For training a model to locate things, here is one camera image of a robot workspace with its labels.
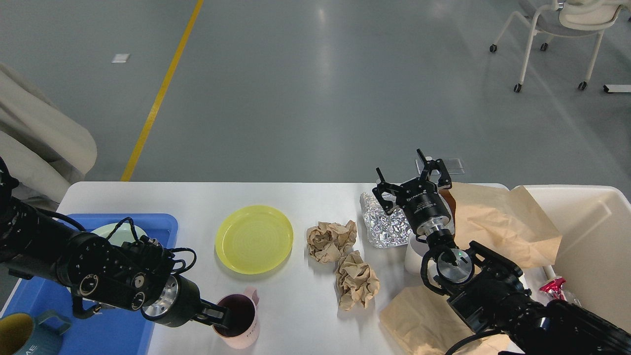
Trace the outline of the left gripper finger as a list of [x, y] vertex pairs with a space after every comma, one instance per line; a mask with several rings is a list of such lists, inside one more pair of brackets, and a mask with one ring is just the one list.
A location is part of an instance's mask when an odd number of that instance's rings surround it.
[[201, 299], [200, 302], [200, 317], [208, 319], [225, 319], [227, 317], [229, 310], [226, 307], [215, 305], [214, 303], [204, 299]]
[[197, 314], [193, 317], [193, 320], [202, 323], [203, 325], [215, 326], [218, 329], [228, 329], [229, 328], [229, 317], [224, 314], [221, 317], [209, 316], [204, 313]]

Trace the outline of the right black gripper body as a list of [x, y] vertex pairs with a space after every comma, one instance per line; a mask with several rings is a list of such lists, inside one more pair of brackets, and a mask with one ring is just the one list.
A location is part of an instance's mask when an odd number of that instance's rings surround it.
[[451, 212], [434, 182], [411, 179], [404, 182], [401, 188], [399, 205], [417, 236], [429, 236], [435, 231], [449, 228]]

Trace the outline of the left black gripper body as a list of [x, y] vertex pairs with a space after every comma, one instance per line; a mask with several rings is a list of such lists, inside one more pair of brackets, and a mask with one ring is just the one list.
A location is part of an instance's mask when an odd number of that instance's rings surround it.
[[200, 321], [202, 302], [195, 283], [182, 276], [171, 275], [162, 294], [151, 305], [144, 306], [143, 317], [167, 327], [179, 327], [188, 321]]

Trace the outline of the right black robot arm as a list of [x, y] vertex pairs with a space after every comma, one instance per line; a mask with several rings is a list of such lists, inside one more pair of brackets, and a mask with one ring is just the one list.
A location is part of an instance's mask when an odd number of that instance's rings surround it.
[[520, 282], [523, 271], [513, 261], [477, 241], [460, 249], [448, 228], [448, 207], [439, 191], [450, 189], [443, 160], [428, 159], [419, 175], [402, 184], [379, 181], [372, 192], [386, 215], [401, 209], [415, 238], [428, 245], [420, 266], [423, 284], [448, 296], [448, 305], [473, 335], [448, 349], [505, 334], [526, 355], [628, 355], [630, 335], [581, 306], [555, 299], [543, 305]]

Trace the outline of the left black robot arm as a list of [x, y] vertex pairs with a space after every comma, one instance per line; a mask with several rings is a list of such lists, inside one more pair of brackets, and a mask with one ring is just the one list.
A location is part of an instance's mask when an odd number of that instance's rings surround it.
[[87, 232], [60, 213], [45, 211], [13, 196], [19, 181], [1, 164], [1, 262], [12, 276], [41, 277], [67, 287], [73, 315], [96, 315], [103, 305], [141, 311], [145, 319], [169, 327], [188, 321], [227, 329], [231, 312], [199, 296], [195, 283], [182, 276], [192, 267], [176, 259], [185, 248], [167, 248], [135, 231], [120, 246]]

